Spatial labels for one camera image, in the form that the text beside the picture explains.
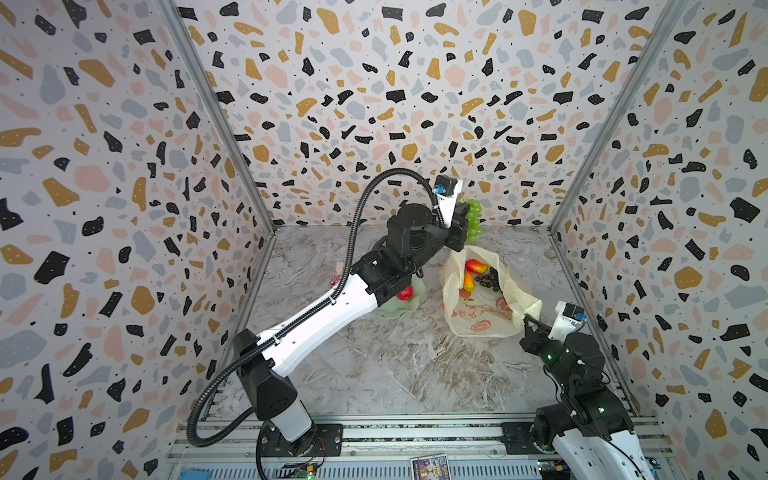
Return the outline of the yellow translucent plastic bag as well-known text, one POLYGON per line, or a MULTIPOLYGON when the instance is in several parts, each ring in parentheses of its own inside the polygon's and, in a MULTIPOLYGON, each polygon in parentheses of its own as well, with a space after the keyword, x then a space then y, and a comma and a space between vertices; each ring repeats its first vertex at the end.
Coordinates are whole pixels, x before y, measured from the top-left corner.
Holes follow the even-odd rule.
POLYGON ((467 246, 452 251, 440 272, 443 313, 450 330, 459 337, 506 338, 523 331, 523 319, 540 318, 543 302, 518 273, 505 265, 501 257, 489 250, 467 246), (471 297, 464 299, 460 289, 465 262, 476 259, 498 271, 500 292, 476 283, 471 297))

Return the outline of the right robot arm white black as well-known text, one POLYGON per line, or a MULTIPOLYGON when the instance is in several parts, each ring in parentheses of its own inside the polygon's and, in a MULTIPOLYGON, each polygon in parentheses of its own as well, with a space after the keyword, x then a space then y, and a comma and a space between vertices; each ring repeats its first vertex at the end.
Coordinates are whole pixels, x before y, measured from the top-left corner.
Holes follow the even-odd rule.
POLYGON ((556 402, 536 410, 534 446, 559 455, 575 479, 653 479, 635 425, 603 379, 598 342, 578 330, 562 340, 552 338, 553 332, 524 317, 520 345, 542 361, 558 388, 556 402))

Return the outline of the red fruit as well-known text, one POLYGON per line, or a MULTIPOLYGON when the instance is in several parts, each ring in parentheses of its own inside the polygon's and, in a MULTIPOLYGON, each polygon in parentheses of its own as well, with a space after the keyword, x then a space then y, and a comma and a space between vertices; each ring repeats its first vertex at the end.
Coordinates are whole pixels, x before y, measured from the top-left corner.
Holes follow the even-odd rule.
POLYGON ((414 289, 412 286, 408 286, 397 294, 397 298, 401 301, 409 301, 414 295, 414 289))

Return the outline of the green grape bunch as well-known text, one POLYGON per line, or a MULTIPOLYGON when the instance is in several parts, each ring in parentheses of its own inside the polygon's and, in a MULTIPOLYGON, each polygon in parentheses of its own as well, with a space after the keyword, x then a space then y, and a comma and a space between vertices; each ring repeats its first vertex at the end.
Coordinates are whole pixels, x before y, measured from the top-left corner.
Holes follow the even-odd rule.
POLYGON ((467 240, 469 244, 474 244, 483 234, 480 226, 480 214, 482 213, 482 204, 478 200, 468 200, 466 202, 469 210, 466 214, 468 221, 467 240))

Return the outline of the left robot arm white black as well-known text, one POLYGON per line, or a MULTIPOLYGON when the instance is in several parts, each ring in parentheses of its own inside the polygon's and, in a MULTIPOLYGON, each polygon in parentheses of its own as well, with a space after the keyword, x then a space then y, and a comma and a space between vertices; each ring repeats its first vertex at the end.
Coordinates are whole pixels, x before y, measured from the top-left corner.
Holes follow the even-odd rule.
POLYGON ((470 205, 453 210, 448 227, 433 225, 430 210, 407 204, 387 223, 387 235, 351 266, 339 295, 333 291, 275 327, 259 334, 246 329, 234 339, 236 358, 255 356, 236 369, 256 417, 298 444, 315 424, 289 375, 315 348, 359 317, 396 298, 423 275, 443 248, 462 250, 468 237, 470 205))

